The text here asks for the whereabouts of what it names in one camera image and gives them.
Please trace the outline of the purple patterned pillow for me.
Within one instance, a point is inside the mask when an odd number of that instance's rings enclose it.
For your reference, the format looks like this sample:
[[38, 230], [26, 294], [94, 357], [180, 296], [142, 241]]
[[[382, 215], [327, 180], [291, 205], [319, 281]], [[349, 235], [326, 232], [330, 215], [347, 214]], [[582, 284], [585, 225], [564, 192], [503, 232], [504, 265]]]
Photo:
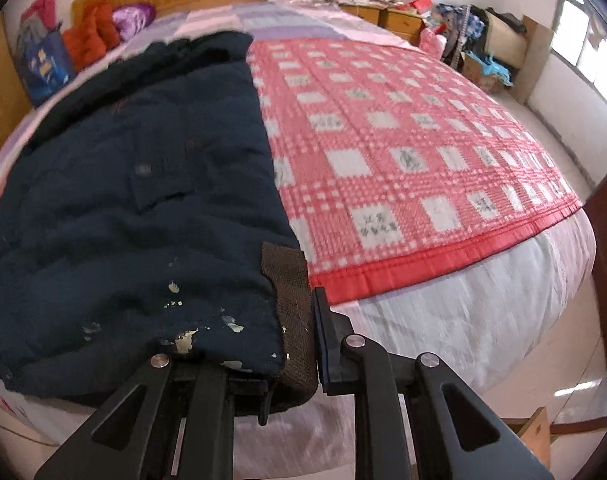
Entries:
[[156, 15], [156, 8], [147, 2], [125, 4], [112, 11], [113, 23], [122, 41], [131, 40], [143, 32], [154, 21]]

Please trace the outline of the blue shopping bag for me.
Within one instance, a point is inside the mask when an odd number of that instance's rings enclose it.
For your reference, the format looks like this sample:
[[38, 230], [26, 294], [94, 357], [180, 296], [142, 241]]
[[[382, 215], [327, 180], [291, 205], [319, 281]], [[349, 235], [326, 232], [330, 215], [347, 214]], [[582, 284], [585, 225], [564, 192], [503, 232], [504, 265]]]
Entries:
[[41, 106], [76, 78], [76, 69], [59, 29], [42, 38], [19, 42], [16, 69], [26, 95], [34, 107]]

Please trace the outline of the pink purple patchwork bedsheet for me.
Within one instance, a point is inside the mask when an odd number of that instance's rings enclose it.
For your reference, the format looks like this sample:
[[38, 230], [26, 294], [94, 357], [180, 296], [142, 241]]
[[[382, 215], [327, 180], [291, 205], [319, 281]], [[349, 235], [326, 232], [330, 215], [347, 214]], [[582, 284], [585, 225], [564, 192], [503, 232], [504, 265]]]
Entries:
[[275, 4], [177, 13], [87, 70], [30, 114], [0, 153], [0, 186], [38, 142], [50, 171], [142, 182], [185, 178], [205, 148], [226, 160], [270, 151], [277, 165], [324, 167], [412, 143], [412, 51], [343, 12]]

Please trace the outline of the light blue plastic item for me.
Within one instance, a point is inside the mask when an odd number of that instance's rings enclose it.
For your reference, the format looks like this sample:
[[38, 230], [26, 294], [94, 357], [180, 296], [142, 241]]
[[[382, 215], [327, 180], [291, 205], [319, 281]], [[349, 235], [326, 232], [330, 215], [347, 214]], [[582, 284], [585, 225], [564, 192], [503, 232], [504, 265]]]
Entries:
[[483, 76], [497, 76], [502, 81], [504, 86], [510, 87], [512, 82], [512, 74], [509, 69], [501, 63], [494, 60], [492, 55], [487, 55], [484, 58], [477, 58], [481, 65], [481, 73]]

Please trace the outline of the dark navy padded jacket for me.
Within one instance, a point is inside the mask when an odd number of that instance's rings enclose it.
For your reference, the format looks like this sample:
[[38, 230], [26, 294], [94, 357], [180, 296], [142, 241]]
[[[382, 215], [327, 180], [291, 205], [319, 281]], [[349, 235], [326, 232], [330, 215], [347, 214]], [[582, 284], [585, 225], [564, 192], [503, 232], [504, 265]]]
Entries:
[[159, 352], [235, 364], [273, 408], [317, 390], [307, 265], [246, 58], [217, 32], [152, 44], [38, 125], [0, 196], [0, 379], [120, 387]]

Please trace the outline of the cardboard box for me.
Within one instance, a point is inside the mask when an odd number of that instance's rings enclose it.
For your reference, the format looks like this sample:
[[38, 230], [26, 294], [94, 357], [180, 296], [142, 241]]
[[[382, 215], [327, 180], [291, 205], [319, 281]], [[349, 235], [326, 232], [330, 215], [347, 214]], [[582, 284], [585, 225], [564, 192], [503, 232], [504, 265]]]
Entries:
[[[462, 54], [463, 76], [487, 93], [509, 90], [513, 99], [525, 104], [539, 81], [550, 56], [553, 30], [524, 15], [496, 14], [491, 9], [475, 6], [480, 15], [485, 12], [487, 27], [481, 38]], [[477, 58], [492, 55], [512, 74], [513, 84], [504, 86], [497, 76], [483, 76]]]

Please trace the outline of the window with frame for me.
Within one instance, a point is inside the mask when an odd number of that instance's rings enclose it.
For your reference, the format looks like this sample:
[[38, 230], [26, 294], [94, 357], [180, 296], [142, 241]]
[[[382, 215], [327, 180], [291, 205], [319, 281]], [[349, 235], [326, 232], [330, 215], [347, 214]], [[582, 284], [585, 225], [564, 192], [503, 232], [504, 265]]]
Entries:
[[558, 0], [552, 49], [607, 103], [607, 29], [588, 0]]

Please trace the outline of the red white checkered blanket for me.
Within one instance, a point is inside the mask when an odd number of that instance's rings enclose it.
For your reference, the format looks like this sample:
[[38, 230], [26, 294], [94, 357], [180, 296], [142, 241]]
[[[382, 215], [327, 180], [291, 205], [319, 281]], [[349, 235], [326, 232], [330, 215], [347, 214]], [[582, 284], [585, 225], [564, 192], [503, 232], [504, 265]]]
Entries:
[[462, 270], [580, 209], [538, 140], [424, 53], [277, 39], [248, 61], [276, 186], [332, 304]]

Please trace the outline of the wooden nightstand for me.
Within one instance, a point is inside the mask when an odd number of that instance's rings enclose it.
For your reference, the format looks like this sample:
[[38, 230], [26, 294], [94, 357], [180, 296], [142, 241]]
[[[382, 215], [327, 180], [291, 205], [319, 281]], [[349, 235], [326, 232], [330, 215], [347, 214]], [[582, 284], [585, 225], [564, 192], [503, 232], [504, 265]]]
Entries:
[[407, 40], [417, 47], [419, 36], [425, 28], [423, 18], [413, 10], [389, 9], [382, 4], [358, 4], [340, 2], [341, 10], [363, 18], [364, 21], [377, 25]]

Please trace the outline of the pile of colourful clothes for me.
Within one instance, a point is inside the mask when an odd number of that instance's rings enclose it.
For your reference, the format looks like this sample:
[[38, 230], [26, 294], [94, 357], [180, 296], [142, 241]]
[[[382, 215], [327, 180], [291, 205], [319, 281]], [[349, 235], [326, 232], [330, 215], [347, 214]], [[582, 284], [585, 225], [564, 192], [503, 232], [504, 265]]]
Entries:
[[485, 12], [479, 15], [468, 4], [435, 4], [423, 16], [423, 22], [418, 49], [451, 67], [459, 64], [456, 56], [480, 39], [487, 27]]

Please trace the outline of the orange red padded jacket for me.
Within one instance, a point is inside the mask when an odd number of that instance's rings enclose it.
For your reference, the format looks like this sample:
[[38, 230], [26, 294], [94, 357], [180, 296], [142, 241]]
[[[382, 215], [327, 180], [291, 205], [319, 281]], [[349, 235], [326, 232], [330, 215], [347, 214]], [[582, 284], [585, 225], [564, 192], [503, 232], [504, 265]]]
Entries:
[[101, 60], [121, 44], [119, 30], [114, 24], [112, 5], [99, 1], [88, 6], [82, 21], [62, 33], [64, 46], [77, 72]]

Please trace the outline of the small wooden stool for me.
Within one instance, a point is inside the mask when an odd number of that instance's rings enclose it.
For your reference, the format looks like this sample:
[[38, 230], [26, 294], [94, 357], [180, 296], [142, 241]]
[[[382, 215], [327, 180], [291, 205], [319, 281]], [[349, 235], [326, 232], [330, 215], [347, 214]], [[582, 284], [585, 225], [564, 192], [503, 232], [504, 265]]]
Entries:
[[529, 418], [503, 418], [503, 422], [547, 469], [551, 468], [551, 425], [545, 406], [537, 408]]

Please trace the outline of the pink clothes on pile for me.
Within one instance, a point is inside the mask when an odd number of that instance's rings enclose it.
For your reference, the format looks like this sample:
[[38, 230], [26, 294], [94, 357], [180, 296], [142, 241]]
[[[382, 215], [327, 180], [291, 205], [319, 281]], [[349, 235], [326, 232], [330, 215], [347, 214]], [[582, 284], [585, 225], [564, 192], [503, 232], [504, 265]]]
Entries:
[[29, 18], [38, 18], [46, 29], [53, 29], [57, 24], [56, 0], [34, 0], [21, 14], [20, 24]]

